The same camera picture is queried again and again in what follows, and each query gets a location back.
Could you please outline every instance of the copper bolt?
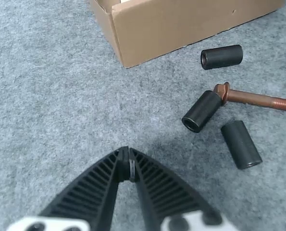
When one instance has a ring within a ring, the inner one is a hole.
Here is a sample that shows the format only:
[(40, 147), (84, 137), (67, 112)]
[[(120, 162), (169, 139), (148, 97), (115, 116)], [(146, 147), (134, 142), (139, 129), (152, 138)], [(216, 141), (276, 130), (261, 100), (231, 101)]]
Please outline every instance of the copper bolt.
[(248, 103), (256, 106), (270, 107), (286, 111), (286, 99), (248, 93), (238, 90), (231, 90), (228, 82), (226, 82), (225, 84), (217, 84), (214, 88), (214, 92), (216, 92), (222, 98), (223, 105), (227, 101), (231, 101), (236, 103)]

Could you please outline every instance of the carpet floor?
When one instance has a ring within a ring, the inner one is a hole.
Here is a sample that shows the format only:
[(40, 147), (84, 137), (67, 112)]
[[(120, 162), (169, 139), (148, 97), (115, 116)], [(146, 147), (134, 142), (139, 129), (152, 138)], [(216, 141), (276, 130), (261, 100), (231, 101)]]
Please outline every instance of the carpet floor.
[[(205, 71), (203, 49), (240, 44), (240, 65)], [(199, 133), (182, 116), (205, 91), (286, 98), (286, 5), (139, 66), (117, 61), (82, 0), (0, 0), (0, 231), (38, 214), (84, 169), (130, 146), (163, 163), (241, 231), (286, 231), (286, 112), (228, 103)], [(263, 163), (238, 170), (221, 135), (243, 120)], [(122, 183), (112, 231), (144, 230)]]

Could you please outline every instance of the bolt head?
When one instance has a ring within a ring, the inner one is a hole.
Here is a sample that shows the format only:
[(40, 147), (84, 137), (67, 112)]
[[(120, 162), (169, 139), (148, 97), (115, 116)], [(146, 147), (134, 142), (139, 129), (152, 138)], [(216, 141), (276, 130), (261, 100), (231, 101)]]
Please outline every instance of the bolt head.
[(217, 84), (214, 87), (213, 91), (221, 97), (223, 104), (225, 104), (227, 101), (227, 94), (229, 89), (230, 89), (229, 83), (227, 82), (225, 84)]

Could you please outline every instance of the black rubber sleeve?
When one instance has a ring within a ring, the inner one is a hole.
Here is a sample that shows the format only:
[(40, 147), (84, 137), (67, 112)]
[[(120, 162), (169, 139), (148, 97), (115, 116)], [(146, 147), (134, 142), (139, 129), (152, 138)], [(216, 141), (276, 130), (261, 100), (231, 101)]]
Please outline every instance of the black rubber sleeve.
[(182, 123), (191, 131), (200, 132), (221, 105), (221, 97), (207, 90), (182, 118)]
[(205, 70), (240, 64), (243, 50), (240, 45), (203, 50), (200, 55), (201, 66)]
[(243, 121), (228, 123), (221, 128), (221, 131), (237, 168), (245, 169), (262, 162)]

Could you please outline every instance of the brown object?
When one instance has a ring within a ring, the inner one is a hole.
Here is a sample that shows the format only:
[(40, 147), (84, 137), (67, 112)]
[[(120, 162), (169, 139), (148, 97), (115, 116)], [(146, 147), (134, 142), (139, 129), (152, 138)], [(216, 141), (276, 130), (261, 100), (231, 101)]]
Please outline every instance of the brown object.
[(248, 103), (261, 107), (270, 107), (286, 111), (286, 99), (231, 90), (228, 82), (225, 84), (217, 84), (214, 88), (214, 92), (216, 92), (222, 98), (223, 104), (230, 101), (236, 103)]
[(285, 0), (90, 0), (103, 34), (132, 67), (282, 7)]

